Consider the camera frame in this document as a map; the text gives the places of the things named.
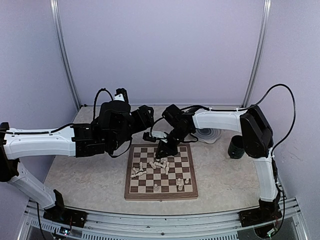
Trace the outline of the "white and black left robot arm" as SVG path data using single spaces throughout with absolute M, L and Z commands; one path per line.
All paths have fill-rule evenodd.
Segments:
M 0 180 L 11 184 L 35 200 L 47 213 L 63 223 L 70 218 L 62 195 L 31 175 L 20 158 L 33 156 L 92 157 L 114 152 L 132 136 L 154 123 L 152 107 L 142 105 L 132 111 L 121 100 L 105 102 L 91 123 L 69 123 L 57 129 L 31 131 L 0 125 Z

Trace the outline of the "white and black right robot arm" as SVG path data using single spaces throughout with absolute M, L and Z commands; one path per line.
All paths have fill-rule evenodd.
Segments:
M 273 130 L 259 106 L 248 109 L 212 109 L 202 105 L 178 108 L 172 104 L 161 115 L 172 130 L 158 143 L 157 159 L 175 156 L 178 145 L 197 129 L 220 129 L 238 132 L 244 152 L 252 158 L 260 187 L 256 218 L 266 222 L 279 208 L 280 190 L 273 159 Z

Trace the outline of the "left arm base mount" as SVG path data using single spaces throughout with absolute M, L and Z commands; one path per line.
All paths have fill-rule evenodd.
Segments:
M 87 215 L 85 211 L 55 206 L 45 209 L 43 218 L 71 227 L 84 228 Z

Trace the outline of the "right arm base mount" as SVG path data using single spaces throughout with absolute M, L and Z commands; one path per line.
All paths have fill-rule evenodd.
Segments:
M 280 209 L 270 210 L 268 208 L 253 208 L 239 212 L 241 226 L 249 227 L 281 218 Z

